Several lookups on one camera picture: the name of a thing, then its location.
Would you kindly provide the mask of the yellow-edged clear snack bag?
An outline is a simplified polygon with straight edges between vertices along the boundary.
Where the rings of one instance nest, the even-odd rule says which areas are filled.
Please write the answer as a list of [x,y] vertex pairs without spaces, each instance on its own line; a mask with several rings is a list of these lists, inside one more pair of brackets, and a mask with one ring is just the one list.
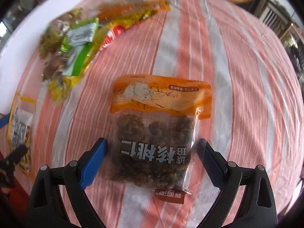
[[36,101],[16,92],[12,103],[7,130],[7,142],[10,152],[21,145],[24,145],[27,148],[27,152],[21,156],[17,166],[32,181],[31,144],[33,141],[35,111]]

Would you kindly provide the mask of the yellow chicken snack pack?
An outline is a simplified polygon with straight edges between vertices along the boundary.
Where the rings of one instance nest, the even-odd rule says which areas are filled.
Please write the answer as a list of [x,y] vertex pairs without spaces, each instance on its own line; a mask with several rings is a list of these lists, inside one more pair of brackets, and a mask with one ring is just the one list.
[[88,70],[89,65],[93,62],[95,56],[107,48],[112,41],[124,33],[126,30],[132,28],[136,24],[140,24],[147,19],[150,19],[158,11],[155,9],[146,9],[140,12],[123,15],[116,17],[108,22],[106,25],[101,26],[95,35],[93,46],[86,58],[84,69],[79,76],[67,77],[62,76],[48,82],[51,98],[55,105],[61,105],[68,98],[74,86],[76,86],[83,78],[85,72]]

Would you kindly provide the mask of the green-edged brown meat pack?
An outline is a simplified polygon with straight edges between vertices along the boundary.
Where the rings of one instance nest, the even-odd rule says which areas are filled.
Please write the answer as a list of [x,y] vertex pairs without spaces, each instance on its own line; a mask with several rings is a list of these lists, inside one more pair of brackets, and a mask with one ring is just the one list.
[[82,20],[82,9],[70,10],[49,23],[40,38],[39,55],[45,59],[42,80],[62,76],[76,77],[84,69],[86,58],[93,46],[99,19]]

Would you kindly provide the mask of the orange walnut snack bag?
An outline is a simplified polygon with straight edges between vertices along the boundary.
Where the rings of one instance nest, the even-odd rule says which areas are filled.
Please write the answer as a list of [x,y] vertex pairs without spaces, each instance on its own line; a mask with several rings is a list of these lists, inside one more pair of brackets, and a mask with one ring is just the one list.
[[155,75],[123,75],[113,84],[113,134],[107,178],[142,187],[157,199],[183,204],[194,146],[209,119],[207,82]]

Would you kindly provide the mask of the orange chicken leg pack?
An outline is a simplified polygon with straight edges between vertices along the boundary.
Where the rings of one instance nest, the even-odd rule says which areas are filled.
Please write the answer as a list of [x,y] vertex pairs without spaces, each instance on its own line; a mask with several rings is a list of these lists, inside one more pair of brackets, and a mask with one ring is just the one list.
[[169,3],[166,0],[122,1],[99,5],[94,16],[99,18],[100,21],[110,21],[116,17],[140,12],[146,9],[155,9],[157,11],[171,10]]

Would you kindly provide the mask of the striped orange white tablecloth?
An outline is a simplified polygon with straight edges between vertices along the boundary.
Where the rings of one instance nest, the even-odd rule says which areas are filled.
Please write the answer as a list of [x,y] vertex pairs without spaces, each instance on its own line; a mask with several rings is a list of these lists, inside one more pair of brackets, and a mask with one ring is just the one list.
[[[82,0],[84,14],[107,0]],[[225,0],[176,0],[116,38],[61,106],[41,84],[43,61],[31,56],[16,92],[37,102],[32,174],[81,156],[113,130],[109,99],[124,74],[206,81],[212,115],[200,125],[225,158],[265,167],[277,211],[292,199],[303,164],[303,100],[295,70],[278,37],[256,17]]]

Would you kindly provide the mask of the white cardboard box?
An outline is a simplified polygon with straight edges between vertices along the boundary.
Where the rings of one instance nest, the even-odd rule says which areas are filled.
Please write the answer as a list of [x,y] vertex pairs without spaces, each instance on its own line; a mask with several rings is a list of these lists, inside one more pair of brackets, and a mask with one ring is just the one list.
[[46,0],[27,15],[10,36],[1,50],[1,114],[10,112],[22,74],[49,22],[81,1]]

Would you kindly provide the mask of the dark wooden side table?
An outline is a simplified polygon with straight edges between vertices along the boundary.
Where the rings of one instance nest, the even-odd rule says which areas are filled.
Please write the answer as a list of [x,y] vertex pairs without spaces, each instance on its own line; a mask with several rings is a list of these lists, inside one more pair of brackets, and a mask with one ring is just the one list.
[[266,0],[258,18],[277,35],[285,48],[303,49],[303,34],[282,5]]

